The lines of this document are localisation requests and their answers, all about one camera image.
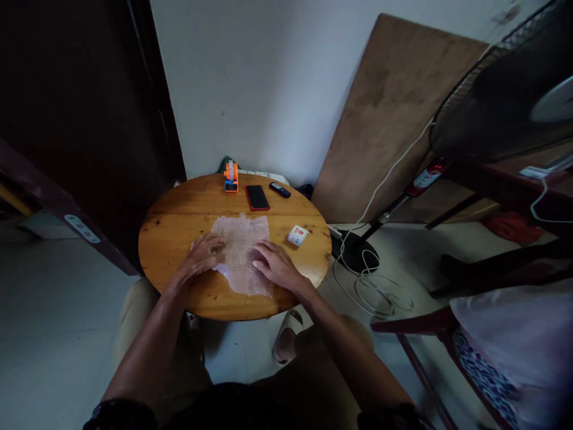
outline sleeve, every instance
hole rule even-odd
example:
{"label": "sleeve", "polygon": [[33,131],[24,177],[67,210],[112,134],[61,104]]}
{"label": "sleeve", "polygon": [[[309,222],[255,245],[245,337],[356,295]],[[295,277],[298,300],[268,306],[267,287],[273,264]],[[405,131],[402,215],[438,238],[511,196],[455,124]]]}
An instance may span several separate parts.
{"label": "sleeve", "polygon": [[157,430],[151,408],[126,399],[101,402],[93,411],[83,430]]}
{"label": "sleeve", "polygon": [[359,430],[435,430],[435,427],[416,408],[403,403],[396,408],[365,411],[358,416]]}

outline white wall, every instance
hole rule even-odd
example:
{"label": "white wall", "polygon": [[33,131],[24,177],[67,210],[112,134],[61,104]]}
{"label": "white wall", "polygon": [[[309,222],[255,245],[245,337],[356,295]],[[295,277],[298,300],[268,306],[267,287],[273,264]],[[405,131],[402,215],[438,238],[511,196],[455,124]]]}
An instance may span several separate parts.
{"label": "white wall", "polygon": [[[491,42],[510,3],[152,0],[187,176],[229,155],[314,183],[378,14]],[[543,3],[523,0],[503,33]]]}

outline phone screen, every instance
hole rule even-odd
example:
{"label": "phone screen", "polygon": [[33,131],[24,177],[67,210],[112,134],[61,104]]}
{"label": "phone screen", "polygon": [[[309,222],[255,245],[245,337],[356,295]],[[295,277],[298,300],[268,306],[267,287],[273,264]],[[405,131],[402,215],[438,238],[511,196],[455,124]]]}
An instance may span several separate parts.
{"label": "phone screen", "polygon": [[252,210],[268,210],[269,202],[260,185],[247,185],[247,198]]}

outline patterned cloth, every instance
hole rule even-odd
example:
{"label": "patterned cloth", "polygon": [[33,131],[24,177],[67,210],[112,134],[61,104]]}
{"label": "patterned cloth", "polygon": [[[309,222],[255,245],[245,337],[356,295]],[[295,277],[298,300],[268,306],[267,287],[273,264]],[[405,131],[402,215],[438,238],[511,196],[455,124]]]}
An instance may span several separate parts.
{"label": "patterned cloth", "polygon": [[507,423],[515,430],[519,429],[515,411],[509,403],[509,398],[517,392],[516,388],[495,367],[485,361],[460,329],[454,332],[453,340],[461,365],[473,383]]}

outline red cloth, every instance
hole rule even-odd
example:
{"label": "red cloth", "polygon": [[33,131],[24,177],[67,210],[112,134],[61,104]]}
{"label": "red cloth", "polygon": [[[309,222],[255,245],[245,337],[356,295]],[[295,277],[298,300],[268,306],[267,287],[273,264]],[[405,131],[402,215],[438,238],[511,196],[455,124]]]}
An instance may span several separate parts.
{"label": "red cloth", "polygon": [[543,230],[528,224],[528,220],[517,212],[504,212],[484,221],[485,226],[493,233],[519,244],[537,242]]}

